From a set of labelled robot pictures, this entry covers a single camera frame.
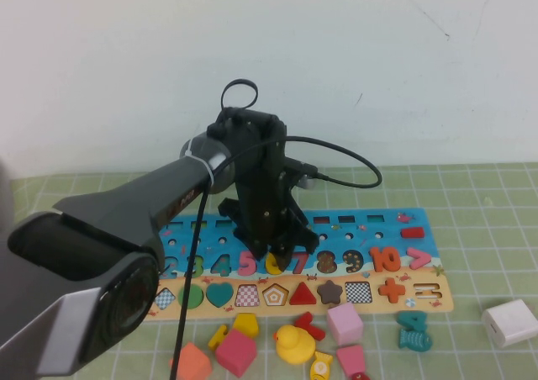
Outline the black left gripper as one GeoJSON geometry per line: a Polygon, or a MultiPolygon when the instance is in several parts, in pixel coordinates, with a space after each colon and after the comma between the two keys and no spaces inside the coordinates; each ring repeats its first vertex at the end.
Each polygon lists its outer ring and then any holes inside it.
{"type": "Polygon", "coordinates": [[[208,137],[221,141],[237,158],[230,166],[238,199],[226,199],[219,212],[236,224],[234,235],[255,259],[277,253],[285,271],[294,248],[312,252],[318,236],[291,191],[310,167],[285,156],[286,125],[275,115],[241,108],[226,108],[209,125],[208,137]]]}

